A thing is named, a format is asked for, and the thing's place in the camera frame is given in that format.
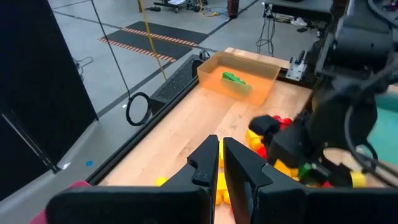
gray floor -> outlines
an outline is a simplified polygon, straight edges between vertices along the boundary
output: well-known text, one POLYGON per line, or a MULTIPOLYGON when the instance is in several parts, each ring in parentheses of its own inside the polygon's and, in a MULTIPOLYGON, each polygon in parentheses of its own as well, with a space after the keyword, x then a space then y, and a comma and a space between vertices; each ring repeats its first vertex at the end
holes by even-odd
MULTIPOLYGON (((240 0, 240 8, 244 9, 254 0, 240 0)), ((48 172, 29 185, 20 189, 14 195, 0 202, 0 223, 27 223, 35 214, 45 207, 48 200, 57 192, 68 187, 76 180, 86 179, 99 165, 127 141, 137 127, 130 126, 125 117, 124 105, 127 98, 117 101, 114 107, 107 107, 126 93, 120 74, 112 58, 108 46, 97 41, 102 37, 91 1, 79 0, 49 0, 55 12, 62 34, 68 44, 72 56, 79 60, 93 57, 94 62, 84 68, 84 84, 97 112, 104 112, 98 122, 94 122, 81 138, 71 148, 70 152, 59 163, 60 167, 70 163, 67 169, 53 175, 48 172), (87 167, 86 161, 93 161, 87 167)), ((144 1, 146 6, 153 0, 144 1)), ((224 7, 225 0, 209 0, 210 7, 224 7)), ((142 21, 135 0, 95 0, 99 16, 109 34, 137 21, 142 21)), ((175 14, 170 9, 161 12, 148 12, 149 22, 210 33, 227 20, 226 15, 218 17, 203 17, 193 11, 181 10, 175 14)), ((256 2, 247 11, 209 38, 200 46, 214 50, 224 50, 235 47, 256 52, 256 40, 259 38, 262 26, 262 5, 256 2)), ((287 24, 276 24, 274 36, 275 57, 289 59, 307 50, 315 39, 315 30, 298 33, 297 27, 287 24)), ((129 88, 134 88, 143 80, 149 80, 136 91, 150 95, 164 82, 161 74, 154 73, 159 67, 155 58, 113 47, 121 69, 126 77, 129 88)), ((173 72, 191 55, 197 54, 194 49, 177 62, 165 69, 167 76, 173 72)), ((262 53, 267 54, 266 47, 262 53)), ((146 105, 143 101, 134 102, 131 116, 140 119, 144 115, 146 105)))

green block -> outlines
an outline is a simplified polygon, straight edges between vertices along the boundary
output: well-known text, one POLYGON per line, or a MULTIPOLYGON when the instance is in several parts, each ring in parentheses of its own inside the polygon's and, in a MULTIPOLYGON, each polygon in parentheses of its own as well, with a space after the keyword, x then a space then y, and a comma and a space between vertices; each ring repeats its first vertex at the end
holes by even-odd
POLYGON ((223 78, 246 85, 245 81, 242 81, 239 77, 234 76, 234 74, 231 72, 223 72, 223 78))
POLYGON ((303 176, 307 175, 311 169, 312 169, 312 166, 309 163, 306 163, 302 167, 299 167, 298 168, 298 177, 302 178, 303 176))

orange plastic bin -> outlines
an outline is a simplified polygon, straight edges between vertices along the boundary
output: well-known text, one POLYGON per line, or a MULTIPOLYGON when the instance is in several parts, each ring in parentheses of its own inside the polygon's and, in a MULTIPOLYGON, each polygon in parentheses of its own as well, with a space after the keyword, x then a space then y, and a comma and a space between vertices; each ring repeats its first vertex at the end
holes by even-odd
POLYGON ((280 67, 259 60, 217 52, 198 67, 198 77, 203 88, 261 105, 274 85, 279 70, 280 67), (246 84, 223 78, 224 72, 232 73, 246 84))

wooden table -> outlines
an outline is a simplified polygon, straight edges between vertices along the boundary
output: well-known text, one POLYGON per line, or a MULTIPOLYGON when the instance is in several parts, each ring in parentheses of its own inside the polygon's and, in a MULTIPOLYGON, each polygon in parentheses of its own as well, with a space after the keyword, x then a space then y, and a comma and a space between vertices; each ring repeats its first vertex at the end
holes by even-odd
MULTIPOLYGON (((285 60, 232 48, 226 51, 282 68, 289 67, 289 62, 285 60)), ((255 106, 196 86, 100 185, 154 185, 158 177, 171 177, 181 169, 187 162, 187 156, 209 134, 216 134, 218 139, 233 137, 247 145, 245 134, 253 117, 277 114, 293 119, 310 92, 306 88, 276 81, 265 103, 255 106)), ((347 166, 355 167, 348 153, 331 150, 326 156, 335 162, 344 161, 347 166)), ((224 202, 216 207, 215 223, 234 223, 230 206, 224 202)))

orange and black striped tape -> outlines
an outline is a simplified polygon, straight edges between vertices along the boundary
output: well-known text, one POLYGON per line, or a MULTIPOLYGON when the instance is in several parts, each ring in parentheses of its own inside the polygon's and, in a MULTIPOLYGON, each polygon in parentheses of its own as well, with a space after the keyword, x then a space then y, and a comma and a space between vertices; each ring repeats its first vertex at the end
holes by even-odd
MULTIPOLYGON (((101 42, 106 42, 106 39, 105 39, 105 38, 100 38, 100 39, 98 39, 98 40, 101 41, 101 42)), ((133 50, 133 51, 135 51, 135 52, 137 52, 137 53, 140 53, 140 54, 144 54, 144 55, 149 55, 149 56, 155 57, 155 53, 150 52, 150 51, 148 51, 148 50, 142 50, 142 49, 140 49, 140 48, 138 48, 138 47, 131 47, 130 45, 122 44, 122 43, 119 43, 119 42, 116 42, 116 41, 113 41, 113 40, 109 40, 109 43, 112 44, 112 45, 114 45, 114 46, 117 46, 117 47, 122 47, 122 48, 124 48, 124 49, 133 50)), ((157 57, 158 57, 159 59, 168 60, 168 61, 170 61, 170 62, 175 62, 175 61, 176 61, 176 60, 175 60, 174 58, 172 58, 172 57, 168 57, 168 56, 161 55, 161 54, 157 54, 157 57)))
MULTIPOLYGON (((130 29, 130 28, 123 28, 123 31, 126 32, 130 32, 133 34, 139 34, 139 35, 148 35, 147 32, 145 31, 141 31, 141 30, 136 30, 136 29, 130 29)), ((158 35, 158 34, 150 34, 151 37, 156 38, 156 39, 160 39, 160 40, 167 40, 167 41, 171 41, 171 42, 175 42, 178 44, 183 44, 183 45, 188 45, 188 46, 192 46, 192 47, 196 47, 198 44, 194 43, 194 42, 190 42, 187 40, 180 40, 180 39, 176 39, 176 38, 171 38, 171 37, 167 37, 164 35, 158 35)))

